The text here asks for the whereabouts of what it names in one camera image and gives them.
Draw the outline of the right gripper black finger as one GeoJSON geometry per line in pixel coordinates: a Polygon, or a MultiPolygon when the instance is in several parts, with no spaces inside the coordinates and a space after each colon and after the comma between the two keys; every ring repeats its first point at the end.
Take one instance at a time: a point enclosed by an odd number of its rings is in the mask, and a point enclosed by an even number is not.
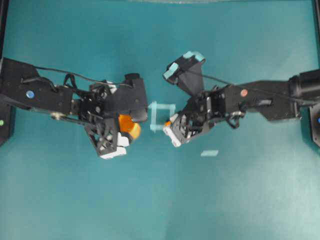
{"type": "Polygon", "coordinates": [[[174,147],[178,148],[182,144],[188,143],[195,135],[195,130],[192,129],[191,121],[182,113],[175,113],[169,120],[170,125],[163,127],[163,132],[170,138],[174,147]]]}
{"type": "Polygon", "coordinates": [[[201,53],[187,51],[167,66],[163,78],[191,97],[196,96],[204,91],[202,65],[205,61],[201,53]]]}

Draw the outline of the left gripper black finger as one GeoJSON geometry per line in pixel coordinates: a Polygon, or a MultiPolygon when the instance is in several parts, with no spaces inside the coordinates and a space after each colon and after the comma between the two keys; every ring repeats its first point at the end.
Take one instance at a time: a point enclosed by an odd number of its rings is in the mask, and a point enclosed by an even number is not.
{"type": "Polygon", "coordinates": [[[144,79],[138,73],[128,73],[121,85],[106,97],[106,113],[129,115],[134,123],[148,119],[148,100],[144,79]]]}
{"type": "Polygon", "coordinates": [[[115,118],[99,119],[94,124],[85,125],[84,129],[100,158],[107,160],[127,154],[131,136],[120,130],[115,118]]]}

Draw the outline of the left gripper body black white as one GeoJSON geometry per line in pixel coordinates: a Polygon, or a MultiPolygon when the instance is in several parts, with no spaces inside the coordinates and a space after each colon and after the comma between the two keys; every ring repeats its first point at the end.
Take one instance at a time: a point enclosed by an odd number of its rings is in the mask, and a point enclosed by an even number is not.
{"type": "Polygon", "coordinates": [[[79,121],[85,130],[117,130],[117,115],[107,106],[117,91],[116,84],[102,81],[79,91],[79,121]]]}

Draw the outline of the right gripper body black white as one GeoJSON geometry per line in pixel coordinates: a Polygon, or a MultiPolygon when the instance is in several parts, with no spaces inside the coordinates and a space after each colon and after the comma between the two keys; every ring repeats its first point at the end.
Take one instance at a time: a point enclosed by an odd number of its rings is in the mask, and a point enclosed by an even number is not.
{"type": "Polygon", "coordinates": [[[218,123],[227,120],[224,87],[211,90],[189,87],[184,91],[190,95],[183,109],[183,136],[186,140],[208,133],[218,123]]]}

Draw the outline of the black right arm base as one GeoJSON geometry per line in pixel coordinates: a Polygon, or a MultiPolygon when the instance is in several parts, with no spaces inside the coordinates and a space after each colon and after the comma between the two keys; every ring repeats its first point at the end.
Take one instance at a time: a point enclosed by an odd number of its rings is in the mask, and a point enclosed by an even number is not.
{"type": "Polygon", "coordinates": [[[320,104],[301,111],[302,139],[313,151],[320,150],[320,104]]]}

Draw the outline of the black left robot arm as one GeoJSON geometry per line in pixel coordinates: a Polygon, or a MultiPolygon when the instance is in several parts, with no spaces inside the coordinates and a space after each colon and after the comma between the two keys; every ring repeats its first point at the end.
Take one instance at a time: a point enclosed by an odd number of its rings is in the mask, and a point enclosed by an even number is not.
{"type": "Polygon", "coordinates": [[[54,84],[35,65],[1,58],[0,142],[13,135],[19,108],[83,126],[100,158],[125,155],[140,136],[140,124],[148,119],[144,80],[138,73],[129,73],[122,82],[91,80],[89,89],[82,90],[76,77],[66,72],[63,83],[54,84]]]}

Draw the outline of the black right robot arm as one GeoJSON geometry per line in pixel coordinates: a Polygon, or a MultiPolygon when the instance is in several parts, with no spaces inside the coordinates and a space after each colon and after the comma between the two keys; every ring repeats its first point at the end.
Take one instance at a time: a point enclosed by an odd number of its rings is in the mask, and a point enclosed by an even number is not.
{"type": "Polygon", "coordinates": [[[320,144],[320,71],[311,70],[289,80],[257,80],[243,84],[225,83],[210,90],[204,87],[202,66],[205,57],[187,51],[170,63],[163,78],[187,93],[186,106],[173,114],[163,127],[175,147],[208,133],[226,122],[232,129],[240,126],[246,113],[259,113],[267,121],[301,118],[301,109],[309,112],[311,138],[320,144]]]}

